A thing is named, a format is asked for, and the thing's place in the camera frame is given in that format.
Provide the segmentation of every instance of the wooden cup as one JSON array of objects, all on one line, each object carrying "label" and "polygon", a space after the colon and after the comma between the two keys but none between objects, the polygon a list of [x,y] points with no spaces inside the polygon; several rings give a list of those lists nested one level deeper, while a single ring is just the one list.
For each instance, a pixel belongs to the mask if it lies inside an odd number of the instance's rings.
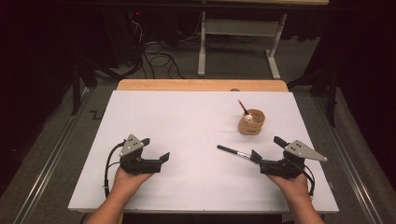
[{"label": "wooden cup", "polygon": [[253,116],[253,122],[249,123],[242,117],[238,124],[239,132],[244,135],[257,135],[262,131],[265,121],[264,113],[258,109],[249,109],[247,112]]}]

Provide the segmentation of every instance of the white table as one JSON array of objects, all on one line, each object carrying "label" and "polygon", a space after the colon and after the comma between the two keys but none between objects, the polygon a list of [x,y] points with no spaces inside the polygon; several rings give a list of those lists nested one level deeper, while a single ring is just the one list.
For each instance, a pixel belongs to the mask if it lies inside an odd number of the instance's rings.
[{"label": "white table", "polygon": [[[266,115],[262,132],[245,136],[237,131],[242,109]],[[312,147],[292,93],[270,91],[114,91],[68,206],[94,211],[105,199],[104,170],[109,151],[130,133],[150,138],[143,158],[170,159],[136,193],[125,212],[281,214],[289,211],[279,191],[259,166],[218,150],[224,145],[267,160],[280,160],[282,148],[274,136],[299,139]],[[112,161],[118,161],[118,151]],[[320,213],[338,207],[322,168],[306,161],[315,175],[313,204]],[[110,187],[116,167],[109,170]]]}]

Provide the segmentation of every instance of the hand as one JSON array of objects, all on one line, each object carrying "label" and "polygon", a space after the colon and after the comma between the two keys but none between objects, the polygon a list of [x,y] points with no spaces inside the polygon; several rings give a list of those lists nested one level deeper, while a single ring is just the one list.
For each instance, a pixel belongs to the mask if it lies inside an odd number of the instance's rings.
[{"label": "hand", "polygon": [[277,184],[283,193],[290,210],[293,210],[301,202],[310,202],[308,194],[308,183],[306,176],[300,174],[291,179],[285,179],[281,176],[268,175],[275,184]]},{"label": "hand", "polygon": [[294,223],[323,223],[318,213],[315,211],[308,193],[308,183],[306,176],[300,174],[292,179],[285,179],[280,176],[268,175],[276,183],[283,196],[288,202],[290,211],[294,214]]},{"label": "hand", "polygon": [[119,200],[123,199],[122,202],[127,204],[140,186],[152,176],[153,174],[130,175],[119,167],[109,196],[117,196]]},{"label": "hand", "polygon": [[120,223],[120,216],[125,205],[134,196],[140,186],[153,174],[130,175],[122,168],[116,172],[113,188],[106,200],[87,220],[87,224]]}]

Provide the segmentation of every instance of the black marker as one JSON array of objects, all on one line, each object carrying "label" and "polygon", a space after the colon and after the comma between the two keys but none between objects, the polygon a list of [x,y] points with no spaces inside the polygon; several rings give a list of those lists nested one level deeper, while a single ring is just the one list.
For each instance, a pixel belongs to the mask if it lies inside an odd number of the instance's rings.
[{"label": "black marker", "polygon": [[251,157],[251,156],[250,156],[249,154],[247,154],[247,153],[238,152],[237,150],[233,150],[233,149],[230,149],[230,148],[228,148],[228,147],[221,146],[221,145],[218,145],[218,148],[219,148],[219,149],[222,149],[222,150],[224,150],[224,151],[231,152],[231,153],[233,153],[233,154],[235,154],[235,155],[237,155],[237,156],[240,156],[240,157],[242,157],[242,158],[245,158],[245,159],[247,159],[247,160],[250,160],[250,157]]}]

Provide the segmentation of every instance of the pen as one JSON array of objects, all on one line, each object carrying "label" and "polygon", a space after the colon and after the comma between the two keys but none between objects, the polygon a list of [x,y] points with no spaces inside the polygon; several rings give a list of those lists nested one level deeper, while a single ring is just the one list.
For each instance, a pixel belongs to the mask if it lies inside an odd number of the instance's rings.
[{"label": "pen", "polygon": [[239,104],[242,106],[242,109],[244,109],[245,115],[248,115],[248,111],[247,109],[244,107],[244,105],[242,104],[242,102],[240,100],[238,100]]},{"label": "pen", "polygon": [[228,148],[228,147],[224,147],[224,146],[221,146],[221,145],[218,145],[218,149],[221,149],[221,150],[224,150],[224,151],[228,151],[228,152],[230,152],[230,153],[233,153],[233,154],[235,154],[235,155],[237,155],[237,156],[240,156],[240,157],[242,157],[242,158],[245,158],[245,159],[247,159],[247,160],[250,160],[250,155],[249,154],[247,154],[247,153],[243,153],[243,152],[239,152],[239,151],[237,151],[237,150],[233,150],[233,149],[230,149],[230,148]]}]

